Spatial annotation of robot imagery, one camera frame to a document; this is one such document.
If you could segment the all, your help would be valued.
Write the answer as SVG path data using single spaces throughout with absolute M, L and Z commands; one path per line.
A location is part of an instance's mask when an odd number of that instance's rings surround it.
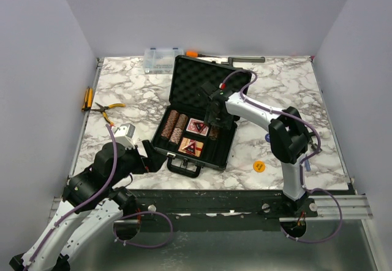
M 194 127 L 198 133 L 202 133 L 205 128 L 205 123 L 201 121 L 194 121 Z
M 191 141 L 187 146 L 185 146 L 183 148 L 183 150 L 190 155 L 196 155 L 197 154 L 197 142 Z

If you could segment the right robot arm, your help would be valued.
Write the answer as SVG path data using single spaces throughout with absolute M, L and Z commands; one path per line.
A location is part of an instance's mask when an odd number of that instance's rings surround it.
M 229 130 L 237 116 L 268 132 L 271 151 L 281 162 L 284 180 L 282 211 L 290 217 L 301 213 L 307 194 L 301 184 L 300 165 L 306 156 L 310 136 L 297 109 L 290 107 L 274 111 L 239 92 L 219 88 L 209 91 L 202 88 L 200 96 L 206 99 L 205 122 L 209 125 Z

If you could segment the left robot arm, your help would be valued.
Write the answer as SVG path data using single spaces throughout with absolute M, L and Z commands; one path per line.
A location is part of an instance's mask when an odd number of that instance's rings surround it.
M 36 243 L 14 256 L 14 270 L 70 270 L 81 248 L 118 218 L 128 219 L 140 207 L 135 196 L 116 184 L 135 174 L 155 173 L 166 158 L 143 141 L 147 155 L 138 149 L 112 141 L 99 150 L 91 165 L 72 177 L 62 201 Z

